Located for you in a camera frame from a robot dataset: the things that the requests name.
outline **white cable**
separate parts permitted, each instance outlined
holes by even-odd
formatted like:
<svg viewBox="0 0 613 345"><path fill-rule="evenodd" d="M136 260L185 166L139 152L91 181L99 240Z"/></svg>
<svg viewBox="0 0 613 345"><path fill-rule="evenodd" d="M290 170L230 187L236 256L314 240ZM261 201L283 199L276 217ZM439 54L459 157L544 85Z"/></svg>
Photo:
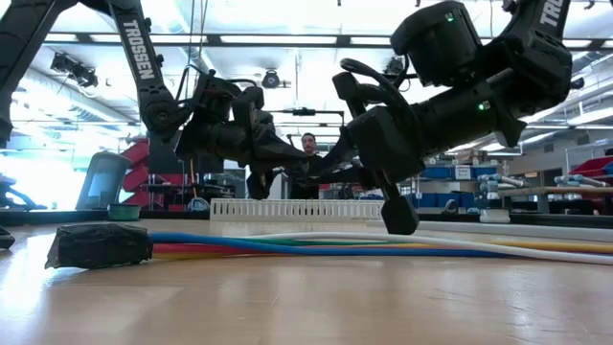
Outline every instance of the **white cable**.
<svg viewBox="0 0 613 345"><path fill-rule="evenodd" d="M386 242L405 242L434 244L452 248L462 248L470 250L482 250L492 253L508 254L520 257L553 260L569 263L583 263L595 265L613 265L613 257L603 255L588 255L575 253L560 253L546 250L536 250L527 248L510 247L506 245L479 243L473 241L456 241L446 239L433 239L420 236L403 236L387 234L363 234L363 233L344 233L344 232L312 232L294 233L278 235L252 236L249 239L268 239L268 240L365 240L365 241L386 241Z"/></svg>

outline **green bowl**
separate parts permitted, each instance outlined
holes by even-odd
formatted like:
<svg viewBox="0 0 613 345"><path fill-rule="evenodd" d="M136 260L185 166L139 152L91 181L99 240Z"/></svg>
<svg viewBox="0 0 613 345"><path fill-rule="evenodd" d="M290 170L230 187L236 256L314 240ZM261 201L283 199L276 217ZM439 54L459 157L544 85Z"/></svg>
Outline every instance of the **green bowl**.
<svg viewBox="0 0 613 345"><path fill-rule="evenodd" d="M110 204L106 209L111 220L133 221L138 220L141 215L140 205Z"/></svg>

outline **green cable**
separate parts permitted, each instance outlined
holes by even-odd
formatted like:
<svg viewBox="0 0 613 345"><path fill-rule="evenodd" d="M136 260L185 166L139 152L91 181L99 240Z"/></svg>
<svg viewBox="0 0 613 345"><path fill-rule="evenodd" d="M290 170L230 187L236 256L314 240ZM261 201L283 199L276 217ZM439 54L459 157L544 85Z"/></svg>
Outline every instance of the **green cable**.
<svg viewBox="0 0 613 345"><path fill-rule="evenodd" d="M309 246L309 245L370 245L370 244L397 244L400 242L394 241L298 241L298 240L270 240L270 239L245 239L237 238L255 243L267 243L288 246Z"/></svg>

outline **person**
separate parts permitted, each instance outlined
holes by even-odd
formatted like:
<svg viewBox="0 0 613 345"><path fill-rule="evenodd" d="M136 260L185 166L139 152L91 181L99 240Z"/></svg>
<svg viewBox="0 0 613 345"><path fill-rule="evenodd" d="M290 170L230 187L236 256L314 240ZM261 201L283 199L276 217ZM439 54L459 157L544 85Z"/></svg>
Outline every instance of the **person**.
<svg viewBox="0 0 613 345"><path fill-rule="evenodd" d="M321 164L324 158L315 154L317 139L312 133L305 133L302 137L303 150L308 155L308 170L316 171L316 167ZM299 183L292 183L289 190L290 199L318 199L319 186L305 186Z"/></svg>

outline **man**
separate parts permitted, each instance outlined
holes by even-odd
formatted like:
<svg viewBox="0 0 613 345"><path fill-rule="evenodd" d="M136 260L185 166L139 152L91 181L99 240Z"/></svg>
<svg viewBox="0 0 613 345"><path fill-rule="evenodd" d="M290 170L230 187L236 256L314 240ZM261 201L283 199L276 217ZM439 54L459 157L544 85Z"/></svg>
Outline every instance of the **man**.
<svg viewBox="0 0 613 345"><path fill-rule="evenodd" d="M315 135L311 133L305 133L302 138L303 150L308 155L308 170L310 172L316 171L316 167L321 164L324 158L315 154L315 146L317 140ZM318 199L319 198L319 186L305 186L298 183L292 183L290 187L289 198L290 199Z"/></svg>

